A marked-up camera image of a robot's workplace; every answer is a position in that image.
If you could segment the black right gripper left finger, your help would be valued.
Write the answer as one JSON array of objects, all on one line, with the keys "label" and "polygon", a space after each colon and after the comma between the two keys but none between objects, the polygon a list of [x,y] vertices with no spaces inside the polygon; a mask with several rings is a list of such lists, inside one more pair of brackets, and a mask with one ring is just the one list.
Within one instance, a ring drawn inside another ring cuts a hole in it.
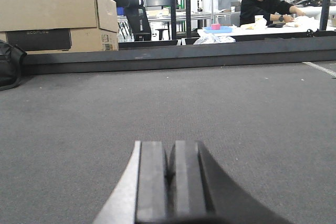
[{"label": "black right gripper left finger", "polygon": [[129,162],[94,223],[155,223],[168,216],[161,142],[136,141]]}]

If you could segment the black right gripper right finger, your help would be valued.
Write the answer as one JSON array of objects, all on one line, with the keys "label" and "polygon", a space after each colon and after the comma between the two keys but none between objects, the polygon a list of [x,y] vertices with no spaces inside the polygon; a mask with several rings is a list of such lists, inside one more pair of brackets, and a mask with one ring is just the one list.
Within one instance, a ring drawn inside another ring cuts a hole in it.
[{"label": "black right gripper right finger", "polygon": [[202,142],[176,141],[170,160],[173,213],[224,223],[288,223],[238,185]]}]

